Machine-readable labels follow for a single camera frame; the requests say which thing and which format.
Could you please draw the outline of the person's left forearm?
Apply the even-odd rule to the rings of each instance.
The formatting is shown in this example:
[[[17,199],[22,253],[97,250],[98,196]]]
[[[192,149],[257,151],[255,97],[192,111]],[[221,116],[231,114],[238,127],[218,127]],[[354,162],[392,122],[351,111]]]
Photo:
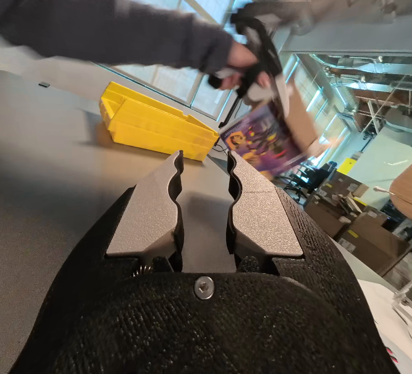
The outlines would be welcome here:
[[[43,57],[109,65],[226,67],[233,37],[192,14],[130,0],[0,0],[1,36]]]

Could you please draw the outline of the yellow plastic bin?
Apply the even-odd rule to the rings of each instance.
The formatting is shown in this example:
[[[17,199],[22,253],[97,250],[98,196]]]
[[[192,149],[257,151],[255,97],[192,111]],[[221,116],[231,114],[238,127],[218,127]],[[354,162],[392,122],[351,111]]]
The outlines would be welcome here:
[[[219,134],[192,115],[110,82],[99,102],[112,140],[141,149],[203,161]]]

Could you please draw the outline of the person's left hand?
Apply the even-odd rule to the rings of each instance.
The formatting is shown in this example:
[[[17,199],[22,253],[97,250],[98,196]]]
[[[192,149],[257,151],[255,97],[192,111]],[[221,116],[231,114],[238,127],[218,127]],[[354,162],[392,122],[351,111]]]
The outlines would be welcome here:
[[[243,73],[257,63],[258,58],[246,46],[233,41],[226,67],[237,71],[223,79],[220,89],[229,90],[239,86]]]

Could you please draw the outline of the yellow wall sign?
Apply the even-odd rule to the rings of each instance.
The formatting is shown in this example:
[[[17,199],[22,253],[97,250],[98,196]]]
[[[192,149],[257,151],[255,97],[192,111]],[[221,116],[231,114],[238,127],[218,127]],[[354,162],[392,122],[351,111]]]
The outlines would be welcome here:
[[[357,160],[353,158],[346,158],[337,168],[337,172],[348,176],[349,172],[352,170],[353,166],[356,164]]]

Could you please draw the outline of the wooden board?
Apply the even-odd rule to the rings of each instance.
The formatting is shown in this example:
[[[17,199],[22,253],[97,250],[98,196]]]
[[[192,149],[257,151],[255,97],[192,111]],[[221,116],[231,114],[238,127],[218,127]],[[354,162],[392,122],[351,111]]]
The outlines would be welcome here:
[[[405,217],[412,219],[412,166],[406,168],[391,183],[388,190],[374,186],[375,192],[388,193],[394,207]]]

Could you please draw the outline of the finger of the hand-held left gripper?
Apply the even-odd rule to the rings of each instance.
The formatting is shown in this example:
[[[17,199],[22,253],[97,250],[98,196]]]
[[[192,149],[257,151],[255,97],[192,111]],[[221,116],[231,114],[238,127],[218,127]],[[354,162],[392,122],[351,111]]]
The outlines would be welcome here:
[[[276,75],[274,78],[274,83],[282,106],[283,116],[288,117],[290,111],[290,96],[284,74],[280,73]]]

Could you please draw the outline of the pile of cardboard boxes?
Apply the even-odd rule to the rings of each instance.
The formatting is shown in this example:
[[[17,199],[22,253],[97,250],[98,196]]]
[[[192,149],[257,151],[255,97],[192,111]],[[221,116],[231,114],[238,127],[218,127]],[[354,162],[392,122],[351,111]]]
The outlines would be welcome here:
[[[310,218],[340,246],[383,276],[410,252],[389,230],[393,217],[366,202],[369,186],[334,170],[304,204]]]

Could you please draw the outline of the black office chair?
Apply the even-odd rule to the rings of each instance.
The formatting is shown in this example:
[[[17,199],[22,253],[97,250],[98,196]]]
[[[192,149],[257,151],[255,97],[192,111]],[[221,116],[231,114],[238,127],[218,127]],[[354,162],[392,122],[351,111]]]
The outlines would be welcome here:
[[[321,167],[307,167],[306,170],[298,169],[297,174],[290,175],[289,182],[283,190],[294,192],[296,196],[293,199],[296,202],[300,202],[301,198],[307,200],[308,196],[318,189],[336,167],[336,162],[329,161]]]

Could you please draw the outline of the colourful lego set box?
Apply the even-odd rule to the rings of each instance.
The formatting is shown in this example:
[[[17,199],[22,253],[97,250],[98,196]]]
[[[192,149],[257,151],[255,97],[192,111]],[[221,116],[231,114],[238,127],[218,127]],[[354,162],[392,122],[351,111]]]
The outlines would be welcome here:
[[[312,157],[319,157],[340,142],[322,140],[294,82],[287,84],[289,113],[269,99],[220,131],[227,149],[238,154],[272,180]]]

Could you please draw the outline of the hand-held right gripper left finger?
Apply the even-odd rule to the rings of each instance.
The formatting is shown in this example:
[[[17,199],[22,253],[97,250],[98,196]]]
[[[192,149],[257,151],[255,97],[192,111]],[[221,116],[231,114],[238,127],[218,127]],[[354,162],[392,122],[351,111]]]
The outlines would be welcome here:
[[[156,257],[181,259],[184,227],[177,198],[182,191],[183,151],[169,156],[132,190],[106,255],[138,257],[151,263]]]

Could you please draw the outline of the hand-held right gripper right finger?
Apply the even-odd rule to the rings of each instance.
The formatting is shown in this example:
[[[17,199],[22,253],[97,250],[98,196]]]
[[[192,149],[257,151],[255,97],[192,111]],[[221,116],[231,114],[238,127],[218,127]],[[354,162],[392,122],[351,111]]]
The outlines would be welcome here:
[[[233,151],[228,152],[229,194],[226,244],[242,260],[302,258],[303,250],[277,187]]]

